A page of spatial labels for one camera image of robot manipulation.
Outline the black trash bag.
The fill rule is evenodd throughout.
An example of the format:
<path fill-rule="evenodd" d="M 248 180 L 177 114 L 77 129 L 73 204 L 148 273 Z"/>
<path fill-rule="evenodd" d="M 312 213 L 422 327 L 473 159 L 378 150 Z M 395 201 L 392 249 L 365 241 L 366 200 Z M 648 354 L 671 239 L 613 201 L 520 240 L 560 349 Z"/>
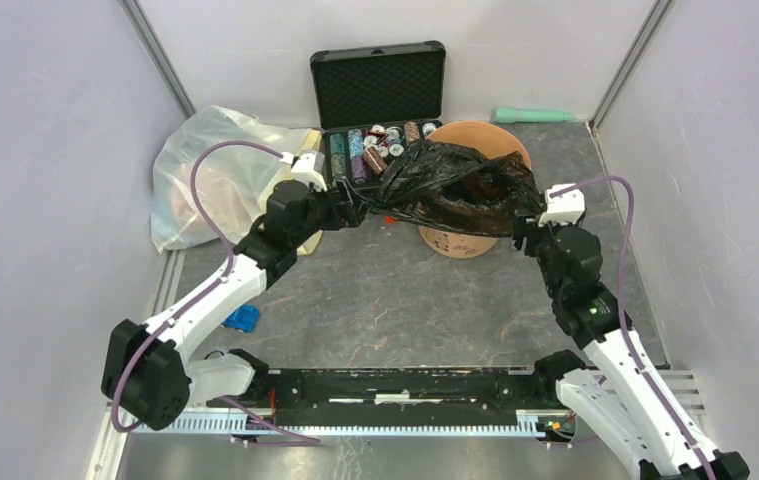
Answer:
<path fill-rule="evenodd" d="M 510 237 L 518 212 L 541 214 L 546 201 L 526 157 L 487 158 L 479 150 L 418 140 L 382 173 L 368 196 L 373 211 L 441 231 Z"/>

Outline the orange capybara trash bin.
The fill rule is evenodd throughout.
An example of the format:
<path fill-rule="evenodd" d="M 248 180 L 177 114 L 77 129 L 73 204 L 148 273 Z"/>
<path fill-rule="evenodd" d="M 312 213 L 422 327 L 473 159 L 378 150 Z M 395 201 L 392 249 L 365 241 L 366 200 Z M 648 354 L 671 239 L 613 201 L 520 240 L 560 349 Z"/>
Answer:
<path fill-rule="evenodd" d="M 529 154 L 517 137 L 508 130 L 484 121 L 457 121 L 439 127 L 428 135 L 433 141 L 449 142 L 476 148 L 490 160 L 518 152 L 524 156 L 524 164 L 531 166 Z M 461 181 L 460 186 L 450 187 L 450 201 L 470 202 L 485 200 L 493 202 L 501 195 L 489 186 L 482 177 L 473 175 Z M 434 228 L 419 227 L 418 231 L 429 248 L 452 259 L 472 259 L 492 249 L 496 237 L 457 234 Z"/>

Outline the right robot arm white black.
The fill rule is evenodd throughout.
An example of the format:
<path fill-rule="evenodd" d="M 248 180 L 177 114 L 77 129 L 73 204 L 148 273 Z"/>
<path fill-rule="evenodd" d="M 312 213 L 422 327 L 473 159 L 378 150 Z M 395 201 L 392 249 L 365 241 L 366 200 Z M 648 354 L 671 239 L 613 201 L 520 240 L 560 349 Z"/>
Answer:
<path fill-rule="evenodd" d="M 564 350 L 536 361 L 535 400 L 577 414 L 633 479 L 749 478 L 742 455 L 718 449 L 648 359 L 601 280 L 598 237 L 576 224 L 521 214 L 512 239 L 536 260 L 557 324 L 587 357 Z"/>

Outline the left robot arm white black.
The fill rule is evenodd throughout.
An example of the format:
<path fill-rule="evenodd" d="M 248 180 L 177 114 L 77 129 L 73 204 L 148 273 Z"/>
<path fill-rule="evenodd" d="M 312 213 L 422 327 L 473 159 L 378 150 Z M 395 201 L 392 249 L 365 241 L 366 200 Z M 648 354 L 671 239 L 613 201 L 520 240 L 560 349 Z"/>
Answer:
<path fill-rule="evenodd" d="M 297 249 L 320 231 L 354 228 L 369 201 L 339 181 L 330 190 L 296 180 L 277 184 L 266 211 L 203 283 L 142 323 L 125 319 L 110 333 L 101 391 L 113 427 L 158 431 L 189 404 L 234 397 L 261 405 L 268 379 L 249 360 L 226 354 L 192 360 L 202 341 L 242 305 L 274 285 L 297 261 Z"/>

